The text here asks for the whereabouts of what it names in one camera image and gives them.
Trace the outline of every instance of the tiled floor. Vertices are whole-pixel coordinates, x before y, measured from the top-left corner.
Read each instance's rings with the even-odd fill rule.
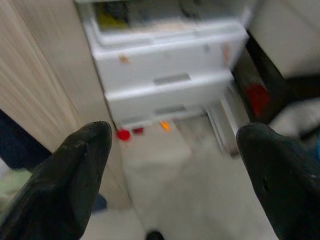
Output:
[[[223,154],[207,117],[159,125],[122,144],[134,209],[93,215],[83,239],[277,239],[239,157]]]

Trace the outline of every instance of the yellow item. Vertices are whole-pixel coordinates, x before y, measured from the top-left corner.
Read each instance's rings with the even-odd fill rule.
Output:
[[[164,128],[164,130],[169,133],[171,131],[171,127],[167,121],[161,121],[161,126]]]

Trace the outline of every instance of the drawer unit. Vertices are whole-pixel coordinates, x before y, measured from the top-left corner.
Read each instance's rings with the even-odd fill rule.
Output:
[[[195,106],[219,100],[233,79],[230,71],[203,75],[181,82],[106,93],[106,99],[117,125],[132,125],[161,116],[185,114]]]
[[[230,69],[247,37],[237,35],[159,44],[100,53],[96,66],[106,93],[152,87],[181,75],[193,79]]]

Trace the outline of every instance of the black shoe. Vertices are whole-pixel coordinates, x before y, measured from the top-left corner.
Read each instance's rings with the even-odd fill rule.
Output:
[[[153,230],[146,235],[145,240],[165,240],[165,239],[160,232]]]

